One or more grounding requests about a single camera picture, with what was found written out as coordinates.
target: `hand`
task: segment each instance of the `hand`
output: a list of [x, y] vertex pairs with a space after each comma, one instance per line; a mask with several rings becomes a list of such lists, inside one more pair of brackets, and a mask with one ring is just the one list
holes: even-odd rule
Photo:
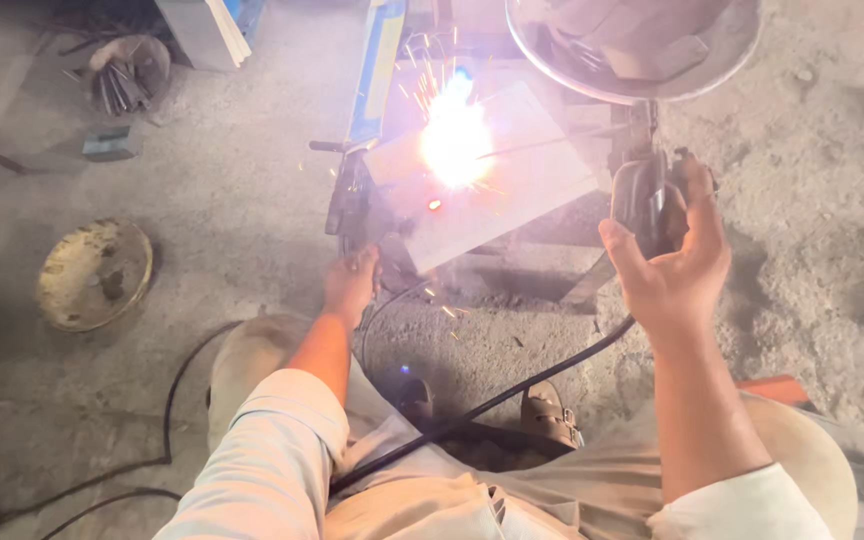
[[[625, 305], [650, 339], [710, 333], [715, 301], [732, 261], [715, 209], [712, 174], [691, 153], [682, 172], [690, 205], [685, 213], [688, 232], [679, 251], [645, 260], [628, 229], [612, 219], [599, 224]], [[670, 203], [685, 206], [681, 195]]]
[[322, 313], [337, 315], [351, 331], [362, 322], [362, 312], [375, 293], [374, 275], [378, 248], [368, 245], [336, 260], [325, 277], [325, 307]]

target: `khaki pants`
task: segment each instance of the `khaki pants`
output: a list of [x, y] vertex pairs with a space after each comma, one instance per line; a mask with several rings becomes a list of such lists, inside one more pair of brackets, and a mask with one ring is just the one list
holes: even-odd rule
[[[222, 344], [212, 368], [209, 450], [214, 451], [238, 410], [256, 386], [282, 368], [298, 347], [308, 322], [275, 315], [246, 321]], [[855, 479], [842, 451], [819, 425], [796, 409], [771, 399], [742, 394], [751, 421], [772, 456], [818, 510], [836, 540], [852, 540], [858, 516]], [[349, 441], [336, 473], [348, 472], [419, 435], [383, 399], [353, 359], [345, 413]], [[480, 482], [499, 485], [577, 526], [586, 538], [650, 538], [645, 521], [663, 507], [662, 469], [651, 403], [642, 407], [595, 446], [584, 447], [525, 471], [481, 472], [427, 445], [390, 468], [361, 480], [342, 499], [368, 486], [421, 478], [458, 478], [472, 472]], [[574, 509], [578, 503], [579, 512]]]

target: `concrete floor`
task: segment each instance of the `concrete floor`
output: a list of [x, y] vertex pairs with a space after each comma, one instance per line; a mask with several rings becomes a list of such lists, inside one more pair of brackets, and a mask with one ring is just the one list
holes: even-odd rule
[[[717, 331], [733, 374], [793, 375], [820, 410], [864, 428], [864, 4], [784, 0], [765, 11], [749, 65], [710, 94], [664, 105], [662, 136], [700, 154], [722, 185], [735, 262]], [[175, 68], [151, 116], [160, 127], [136, 126], [143, 154], [106, 164], [78, 157], [101, 118], [60, 73], [74, 66], [54, 54], [68, 43], [42, 43], [34, 28], [0, 19], [0, 151], [42, 170], [0, 168], [0, 509], [156, 456], [165, 392], [209, 330], [263, 307], [316, 312], [335, 252], [322, 230], [338, 156], [310, 153], [306, 141], [346, 130], [364, 19], [363, 2], [270, 2], [239, 73]], [[108, 326], [55, 331], [33, 299], [42, 261], [65, 232], [106, 216], [132, 219], [154, 242], [149, 294]], [[592, 343], [595, 323], [608, 331], [623, 315], [614, 284], [600, 309], [448, 319], [403, 303], [373, 329], [368, 367], [407, 363], [446, 411], [460, 411]], [[207, 457], [214, 352], [179, 388], [171, 467], [70, 497], [3, 527], [0, 539], [41, 536], [131, 486], [186, 491]], [[555, 383], [594, 439], [648, 398], [651, 370], [636, 329]], [[487, 420], [505, 423], [517, 407]], [[150, 537], [173, 510], [164, 498], [123, 502], [59, 537]]]

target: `bright welding light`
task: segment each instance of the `bright welding light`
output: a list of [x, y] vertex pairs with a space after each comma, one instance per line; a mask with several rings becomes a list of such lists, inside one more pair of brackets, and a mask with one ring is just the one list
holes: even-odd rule
[[429, 104], [429, 122], [419, 148], [426, 166], [447, 188], [459, 189], [481, 180], [492, 167], [492, 137], [482, 104], [469, 104], [473, 80], [458, 68], [455, 76]]

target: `white sleeve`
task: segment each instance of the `white sleeve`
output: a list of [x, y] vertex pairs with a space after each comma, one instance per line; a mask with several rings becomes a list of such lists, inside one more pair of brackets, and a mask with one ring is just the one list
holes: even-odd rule
[[270, 374], [154, 540], [322, 538], [332, 462], [348, 437], [346, 413], [318, 377]]
[[779, 463], [683, 495], [648, 523], [655, 540], [833, 540]]

